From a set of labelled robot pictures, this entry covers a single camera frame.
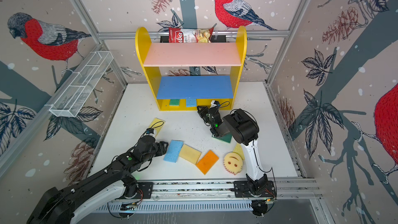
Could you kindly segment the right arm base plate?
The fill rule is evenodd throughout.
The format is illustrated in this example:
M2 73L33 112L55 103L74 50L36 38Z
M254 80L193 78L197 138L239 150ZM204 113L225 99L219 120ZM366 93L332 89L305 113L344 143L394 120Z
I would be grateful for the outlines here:
M276 187L272 181L250 185L248 181L234 181L232 191L236 198L275 198Z

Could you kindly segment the light green sponge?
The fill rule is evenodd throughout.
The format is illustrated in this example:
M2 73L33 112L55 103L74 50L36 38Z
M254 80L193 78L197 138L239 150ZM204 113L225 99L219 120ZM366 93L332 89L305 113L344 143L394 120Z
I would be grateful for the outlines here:
M169 102L169 106L178 107L180 105L180 99L171 99Z

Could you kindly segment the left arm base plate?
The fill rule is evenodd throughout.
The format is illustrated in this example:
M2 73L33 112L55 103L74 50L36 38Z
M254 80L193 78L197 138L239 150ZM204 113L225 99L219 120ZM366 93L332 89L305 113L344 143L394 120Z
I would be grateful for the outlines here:
M126 186L121 199L150 199L153 191L153 182L137 182Z

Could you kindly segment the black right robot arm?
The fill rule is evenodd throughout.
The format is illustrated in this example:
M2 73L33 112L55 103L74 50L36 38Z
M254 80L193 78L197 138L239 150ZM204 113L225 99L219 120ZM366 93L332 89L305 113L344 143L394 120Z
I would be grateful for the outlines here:
M214 138L222 138L230 134L243 149L246 162L246 187L238 192L250 194L254 197L265 196L276 199L277 188L274 177L268 179L268 171L261 166L258 151L259 126L255 118L247 111L238 108L231 110L228 115L221 117L221 105L216 101L211 107L197 106L199 116L210 127Z

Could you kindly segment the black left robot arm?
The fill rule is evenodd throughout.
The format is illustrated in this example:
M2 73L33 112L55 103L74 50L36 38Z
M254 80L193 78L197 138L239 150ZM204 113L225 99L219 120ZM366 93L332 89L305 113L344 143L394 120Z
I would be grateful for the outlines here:
M76 224L99 207L119 198L140 201L149 190L140 189L132 175L142 171L142 165L154 157L166 154L168 142L144 135L125 153L118 155L105 168L88 178L58 190L46 191L32 214L29 224Z

